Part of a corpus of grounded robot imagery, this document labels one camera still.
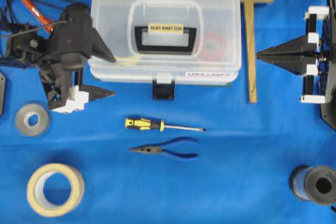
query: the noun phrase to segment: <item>clear plastic box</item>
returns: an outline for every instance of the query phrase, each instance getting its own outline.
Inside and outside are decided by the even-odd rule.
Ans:
[[[102,81],[225,85],[238,75],[239,0],[92,0],[91,16],[117,59],[89,60]]]

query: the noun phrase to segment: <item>yellow screwdriver handle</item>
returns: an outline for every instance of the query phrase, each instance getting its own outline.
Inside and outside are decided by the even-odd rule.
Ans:
[[[160,130],[163,131],[164,129],[164,122],[155,122],[145,118],[133,119],[133,118],[126,118],[125,120],[125,127],[128,129],[135,129],[139,131],[143,130]]]

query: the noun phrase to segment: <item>box handle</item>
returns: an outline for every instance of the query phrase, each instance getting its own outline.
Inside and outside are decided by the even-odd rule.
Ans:
[[[142,44],[142,33],[148,32],[146,26],[135,26],[135,42],[137,44],[138,52],[141,54],[177,54],[177,55],[191,55],[194,49],[196,39],[196,28],[184,27],[183,33],[188,34],[188,45],[181,46],[148,46]]]

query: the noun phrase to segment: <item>blue cloth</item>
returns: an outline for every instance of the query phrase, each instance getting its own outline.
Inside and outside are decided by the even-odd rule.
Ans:
[[[326,0],[275,0],[257,5],[256,51],[303,35],[308,6],[325,4]],[[20,22],[38,24],[20,1],[13,10]],[[59,11],[43,6],[40,10],[58,19]],[[72,114],[50,113],[50,129],[39,137],[22,136],[15,126],[23,105],[46,106],[38,70],[0,66],[7,77],[0,117],[0,222],[335,223],[336,215],[327,207],[295,198],[288,178],[301,164],[335,167],[336,134],[320,119],[319,106],[299,102],[301,77],[261,61],[258,103],[248,104],[243,19],[242,32],[243,64],[231,87],[177,85],[173,102],[153,101],[150,84],[100,82],[87,67],[85,83],[113,90],[115,97],[91,102]],[[4,40],[1,45],[4,53]],[[127,130],[123,122],[131,114],[202,126],[207,132]],[[182,136],[200,144],[176,151],[199,153],[198,160],[179,162],[128,151]],[[86,191],[73,212],[47,219],[30,208],[26,186],[32,173],[50,162],[78,168]]]

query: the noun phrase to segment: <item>box latch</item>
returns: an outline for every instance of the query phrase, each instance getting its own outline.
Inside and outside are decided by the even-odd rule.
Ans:
[[[174,100],[175,81],[170,73],[158,73],[153,81],[153,100]]]

